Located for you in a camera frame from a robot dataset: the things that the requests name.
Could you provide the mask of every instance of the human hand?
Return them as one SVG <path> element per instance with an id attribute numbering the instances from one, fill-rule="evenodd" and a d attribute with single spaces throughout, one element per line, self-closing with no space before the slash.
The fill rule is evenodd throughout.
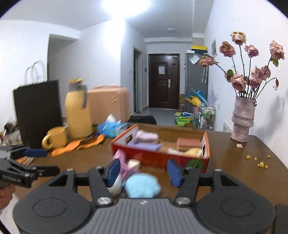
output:
<path id="1" fill-rule="evenodd" d="M 15 192 L 16 188 L 13 184 L 0 189 L 0 208 L 3 209 L 9 205 L 12 200 L 12 194 Z"/>

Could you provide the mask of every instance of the red box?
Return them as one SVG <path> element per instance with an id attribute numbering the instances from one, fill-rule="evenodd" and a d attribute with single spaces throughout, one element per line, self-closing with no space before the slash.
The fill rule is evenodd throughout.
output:
<path id="1" fill-rule="evenodd" d="M 127 145 L 129 141 L 133 141 L 138 130 L 146 132 L 154 132 L 159 135 L 159 139 L 163 142 L 176 142 L 177 138 L 192 138 L 200 139 L 204 149 L 203 158 L 191 158 L 179 155 L 168 154 L 165 152 L 153 152 L 148 150 L 139 150 L 131 148 Z M 136 159 L 144 166 L 152 166 L 167 169 L 167 161 L 174 159 L 181 167 L 194 165 L 197 162 L 197 167 L 202 168 L 202 172 L 206 171 L 210 159 L 210 147 L 207 132 L 204 130 L 194 130 L 189 128 L 164 127 L 150 124 L 135 124 L 124 133 L 116 137 L 112 142 L 113 153 L 118 149 L 126 153 L 126 159 Z"/>

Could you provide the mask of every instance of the yellow mug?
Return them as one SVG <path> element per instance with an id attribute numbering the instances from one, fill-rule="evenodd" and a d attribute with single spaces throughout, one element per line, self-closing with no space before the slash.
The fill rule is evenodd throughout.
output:
<path id="1" fill-rule="evenodd" d="M 42 148 L 45 150 L 50 150 L 52 148 L 56 149 L 66 146 L 67 144 L 68 138 L 66 133 L 66 127 L 64 126 L 50 129 L 47 132 L 47 135 L 42 140 Z"/>

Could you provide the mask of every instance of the pink suitcase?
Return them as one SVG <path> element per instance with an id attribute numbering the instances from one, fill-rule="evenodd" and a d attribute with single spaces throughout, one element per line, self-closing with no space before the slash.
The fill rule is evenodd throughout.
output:
<path id="1" fill-rule="evenodd" d="M 130 119 L 129 91 L 121 86 L 99 86 L 87 92 L 93 124 L 106 121 L 112 114 L 117 121 Z"/>

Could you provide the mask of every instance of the thermos lid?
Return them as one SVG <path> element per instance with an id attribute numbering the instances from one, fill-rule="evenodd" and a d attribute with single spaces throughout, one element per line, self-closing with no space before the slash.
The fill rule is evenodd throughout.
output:
<path id="1" fill-rule="evenodd" d="M 68 84 L 77 84 L 77 83 L 81 83 L 83 81 L 83 78 L 74 78 L 74 79 L 70 79 L 68 81 Z"/>

